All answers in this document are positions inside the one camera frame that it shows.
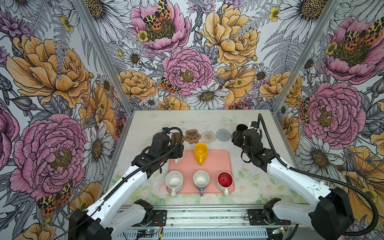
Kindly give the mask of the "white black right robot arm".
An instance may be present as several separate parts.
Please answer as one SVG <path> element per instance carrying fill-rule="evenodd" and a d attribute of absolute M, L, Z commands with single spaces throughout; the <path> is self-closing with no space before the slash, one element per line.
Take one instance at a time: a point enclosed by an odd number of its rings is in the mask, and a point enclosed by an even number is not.
<path fill-rule="evenodd" d="M 337 240 L 354 222 L 347 193 L 295 172 L 279 155 L 265 148 L 261 138 L 257 129 L 240 124 L 233 132 L 232 143 L 242 149 L 249 163 L 282 180 L 308 202 L 300 205 L 273 198 L 264 205 L 265 222 L 291 221 L 313 228 L 326 240 Z"/>

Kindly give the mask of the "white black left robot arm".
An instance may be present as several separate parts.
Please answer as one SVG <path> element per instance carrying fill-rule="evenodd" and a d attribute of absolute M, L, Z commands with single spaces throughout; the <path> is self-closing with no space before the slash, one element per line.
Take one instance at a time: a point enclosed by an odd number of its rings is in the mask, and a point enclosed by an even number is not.
<path fill-rule="evenodd" d="M 182 158 L 182 138 L 172 142 L 171 132 L 180 134 L 178 127 L 163 128 L 132 161 L 123 177 L 99 200 L 86 210 L 77 209 L 70 217 L 69 240 L 112 240 L 127 228 L 148 224 L 153 217 L 153 206 L 144 200 L 136 201 L 129 209 L 119 213 L 121 206 L 131 194 L 145 183 L 153 173 L 162 170 L 169 159 Z"/>

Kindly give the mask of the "light blue woven coaster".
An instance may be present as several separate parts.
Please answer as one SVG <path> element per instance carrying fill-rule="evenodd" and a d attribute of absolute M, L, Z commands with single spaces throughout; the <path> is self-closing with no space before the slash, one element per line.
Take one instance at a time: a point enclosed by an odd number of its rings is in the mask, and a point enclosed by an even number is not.
<path fill-rule="evenodd" d="M 228 130 L 219 129 L 216 132 L 216 138 L 220 142 L 228 142 L 229 140 L 231 140 L 232 137 L 231 137 L 231 133 Z"/>

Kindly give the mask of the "scratched round wooden coaster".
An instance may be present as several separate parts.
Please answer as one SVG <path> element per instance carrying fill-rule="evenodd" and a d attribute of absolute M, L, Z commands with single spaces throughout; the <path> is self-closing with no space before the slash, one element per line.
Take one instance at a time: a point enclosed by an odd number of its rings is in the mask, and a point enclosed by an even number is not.
<path fill-rule="evenodd" d="M 182 140 L 182 141 L 181 141 L 181 144 L 184 143 L 184 136 L 181 135 L 180 133 L 172 133 L 172 137 L 171 137 L 171 139 L 172 139 L 172 143 L 173 143 L 173 144 L 177 144 L 177 143 L 179 142 L 180 139 Z"/>

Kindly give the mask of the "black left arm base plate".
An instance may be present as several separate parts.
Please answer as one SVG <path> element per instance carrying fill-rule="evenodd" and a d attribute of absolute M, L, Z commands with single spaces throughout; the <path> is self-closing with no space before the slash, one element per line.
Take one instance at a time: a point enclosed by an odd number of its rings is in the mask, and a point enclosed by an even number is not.
<path fill-rule="evenodd" d="M 139 224 L 135 224 L 134 227 L 162 227 L 166 226 L 167 222 L 167 210 L 153 210 L 152 218 L 148 223 L 142 222 Z"/>

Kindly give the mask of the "white multicolour woven coaster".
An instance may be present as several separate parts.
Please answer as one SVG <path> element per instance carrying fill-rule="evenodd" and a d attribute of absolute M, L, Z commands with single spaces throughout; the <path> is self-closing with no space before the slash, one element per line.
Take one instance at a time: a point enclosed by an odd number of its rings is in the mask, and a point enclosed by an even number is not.
<path fill-rule="evenodd" d="M 217 139 L 216 137 L 216 134 L 212 131 L 205 131 L 201 134 L 201 140 L 204 142 L 204 143 L 213 143 L 215 142 Z"/>

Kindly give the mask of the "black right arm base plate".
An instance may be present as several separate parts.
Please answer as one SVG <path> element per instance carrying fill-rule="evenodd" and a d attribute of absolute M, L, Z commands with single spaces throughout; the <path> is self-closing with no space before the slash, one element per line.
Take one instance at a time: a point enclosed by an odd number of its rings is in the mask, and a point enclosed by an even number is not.
<path fill-rule="evenodd" d="M 291 225 L 291 221 L 280 220 L 277 216 L 271 211 L 266 209 L 248 209 L 245 215 L 243 216 L 245 221 L 249 221 L 251 226 L 256 225 Z"/>

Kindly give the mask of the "yellow mug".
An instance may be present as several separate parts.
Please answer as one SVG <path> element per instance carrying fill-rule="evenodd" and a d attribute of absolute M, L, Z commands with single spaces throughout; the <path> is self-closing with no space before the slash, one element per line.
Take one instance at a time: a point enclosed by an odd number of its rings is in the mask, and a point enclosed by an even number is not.
<path fill-rule="evenodd" d="M 208 156 L 208 146 L 203 143 L 196 144 L 194 147 L 194 157 L 200 166 L 203 165 L 203 162 L 207 159 L 207 156 Z"/>

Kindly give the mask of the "cork paw print coaster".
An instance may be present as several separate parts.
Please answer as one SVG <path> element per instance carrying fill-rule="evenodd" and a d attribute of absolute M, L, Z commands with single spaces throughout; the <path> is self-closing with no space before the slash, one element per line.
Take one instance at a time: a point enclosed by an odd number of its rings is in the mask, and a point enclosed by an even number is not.
<path fill-rule="evenodd" d="M 197 144 L 201 139 L 201 134 L 196 129 L 187 130 L 185 132 L 184 140 L 189 144 Z"/>

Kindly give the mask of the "black mug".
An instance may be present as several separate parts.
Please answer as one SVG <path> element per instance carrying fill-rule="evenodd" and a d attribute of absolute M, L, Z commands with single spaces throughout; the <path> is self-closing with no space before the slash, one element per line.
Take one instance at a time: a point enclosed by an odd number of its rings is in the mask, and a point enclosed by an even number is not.
<path fill-rule="evenodd" d="M 237 125 L 236 127 L 236 131 L 239 132 L 239 133 L 243 133 L 243 131 L 247 130 L 249 127 L 247 125 L 244 125 L 244 124 L 239 124 Z"/>

